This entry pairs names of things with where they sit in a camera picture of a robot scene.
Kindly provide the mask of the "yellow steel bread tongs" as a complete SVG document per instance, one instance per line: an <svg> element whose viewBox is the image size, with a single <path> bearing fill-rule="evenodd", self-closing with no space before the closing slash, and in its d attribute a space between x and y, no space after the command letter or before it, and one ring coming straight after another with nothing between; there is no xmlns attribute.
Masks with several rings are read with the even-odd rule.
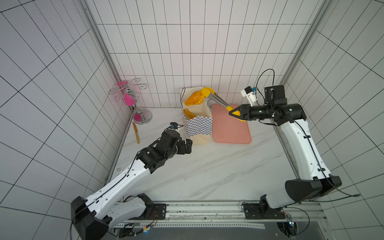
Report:
<svg viewBox="0 0 384 240"><path fill-rule="evenodd" d="M227 104L214 90L211 88L203 88L202 89L203 95L208 98L209 100L212 100L219 104L220 106L224 107L227 111L229 111L229 104Z"/></svg>

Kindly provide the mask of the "small orange bun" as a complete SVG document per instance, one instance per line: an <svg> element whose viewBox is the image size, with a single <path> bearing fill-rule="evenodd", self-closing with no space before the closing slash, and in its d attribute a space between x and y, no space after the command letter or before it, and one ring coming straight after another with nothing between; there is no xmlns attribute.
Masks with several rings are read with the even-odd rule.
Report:
<svg viewBox="0 0 384 240"><path fill-rule="evenodd" d="M206 97L203 95L202 90L194 92L186 101L186 106L201 105Z"/></svg>

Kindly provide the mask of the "braided twisted bread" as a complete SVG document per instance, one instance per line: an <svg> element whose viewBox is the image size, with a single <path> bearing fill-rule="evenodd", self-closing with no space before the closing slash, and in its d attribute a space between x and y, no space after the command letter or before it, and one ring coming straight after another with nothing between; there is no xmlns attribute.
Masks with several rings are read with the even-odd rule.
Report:
<svg viewBox="0 0 384 240"><path fill-rule="evenodd" d="M191 120L191 119L194 119L196 117L196 115L194 113L190 112L188 109L184 109L183 113L184 113L185 117L187 118L187 120Z"/></svg>

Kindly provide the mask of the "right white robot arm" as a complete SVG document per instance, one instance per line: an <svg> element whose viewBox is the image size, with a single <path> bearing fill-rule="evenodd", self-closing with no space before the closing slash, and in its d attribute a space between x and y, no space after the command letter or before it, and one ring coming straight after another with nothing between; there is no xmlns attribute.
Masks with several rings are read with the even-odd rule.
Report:
<svg viewBox="0 0 384 240"><path fill-rule="evenodd" d="M288 180L282 189L261 196L258 204L246 207L249 219L283 219L283 207L322 197L342 185L322 160L313 141L301 105L251 106L229 108L229 115L242 121L272 119L288 139L298 166L299 178Z"/></svg>

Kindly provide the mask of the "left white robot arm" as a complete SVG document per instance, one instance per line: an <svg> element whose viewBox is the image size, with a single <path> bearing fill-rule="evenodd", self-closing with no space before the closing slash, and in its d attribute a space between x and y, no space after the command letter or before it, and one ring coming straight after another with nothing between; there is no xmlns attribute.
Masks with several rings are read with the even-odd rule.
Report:
<svg viewBox="0 0 384 240"><path fill-rule="evenodd" d="M167 129L159 139L138 151L133 162L107 185L86 198L76 197L71 202L71 229L82 240L100 240L115 225L132 218L146 218L153 202L146 194L139 194L120 203L141 179L162 167L175 155L192 152L193 141L183 140L176 130Z"/></svg>

